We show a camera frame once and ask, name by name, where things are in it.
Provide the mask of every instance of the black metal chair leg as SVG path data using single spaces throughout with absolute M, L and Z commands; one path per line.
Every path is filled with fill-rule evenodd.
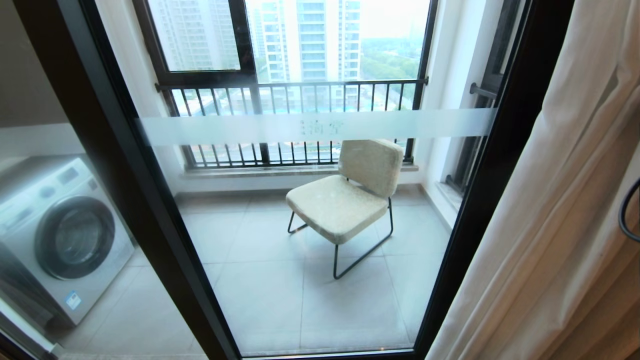
M 361 262 L 369 254 L 374 252 L 380 245 L 382 245 L 383 242 L 385 242 L 387 239 L 389 239 L 391 237 L 391 234 L 393 234 L 393 232 L 394 232 L 394 214 L 393 214 L 393 211 L 391 209 L 391 198 L 389 198 L 389 207 L 388 208 L 389 208 L 389 219 L 391 221 L 391 231 L 389 231 L 389 234 L 386 235 L 384 239 L 380 240 L 380 242 L 378 242 L 374 247 L 369 249 L 369 251 L 367 251 L 363 256 L 360 256 L 353 264 L 349 265 L 349 267 L 346 268 L 342 273 L 340 273 L 340 275 L 336 275 L 336 271 L 338 269 L 338 245 L 335 246 L 335 252 L 334 252 L 334 255 L 333 255 L 333 278 L 334 279 L 336 279 L 336 280 L 340 279 L 342 276 L 344 276 L 344 274 L 349 272 L 349 270 L 351 270 L 354 266 L 356 266 L 359 262 Z
M 287 228 L 287 232 L 288 232 L 289 234 L 297 233 L 298 231 L 300 231 L 300 230 L 302 230 L 302 229 L 304 229 L 304 228 L 306 228 L 306 227 L 308 226 L 308 224 L 304 224 L 304 225 L 302 225 L 301 227 L 299 227 L 299 228 L 297 228 L 297 229 L 295 229 L 295 230 L 291 231 L 291 224 L 293 223 L 293 215 L 294 215 L 294 214 L 295 214 L 295 213 L 292 211 L 292 212 L 291 212 L 291 219 L 289 220 L 289 227 Z

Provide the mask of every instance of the washing machine control panel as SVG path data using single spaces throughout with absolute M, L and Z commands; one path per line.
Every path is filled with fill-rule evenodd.
M 91 177 L 93 176 L 86 165 L 80 159 L 76 159 L 59 171 L 18 193 L 4 204 L 0 204 L 0 236 L 46 211 L 55 202 L 64 198 L 66 194 L 80 184 L 87 182 Z

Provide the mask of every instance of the sky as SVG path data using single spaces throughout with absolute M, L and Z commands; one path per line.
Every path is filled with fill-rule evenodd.
M 406 38 L 412 27 L 424 32 L 429 0 L 361 0 L 363 38 Z

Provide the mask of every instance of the chair backrest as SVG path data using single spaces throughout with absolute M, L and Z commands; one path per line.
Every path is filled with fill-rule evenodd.
M 402 147 L 388 140 L 345 140 L 340 149 L 340 174 L 382 196 L 396 192 Z

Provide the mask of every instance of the glass pane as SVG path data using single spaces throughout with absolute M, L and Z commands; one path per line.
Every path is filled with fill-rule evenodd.
M 13 3 L 0 13 L 0 329 L 63 359 L 201 351 L 68 123 Z
M 429 1 L 247 0 L 261 83 L 415 79 Z
M 121 60 L 242 356 L 413 347 L 495 115 L 469 85 L 516 41 L 497 25 L 515 12 L 466 2 L 432 41 L 425 86 L 428 5 L 247 1 L 259 82 L 246 88 L 159 94 Z M 116 53 L 144 54 L 104 22 Z
M 169 71 L 239 70 L 227 0 L 149 0 Z

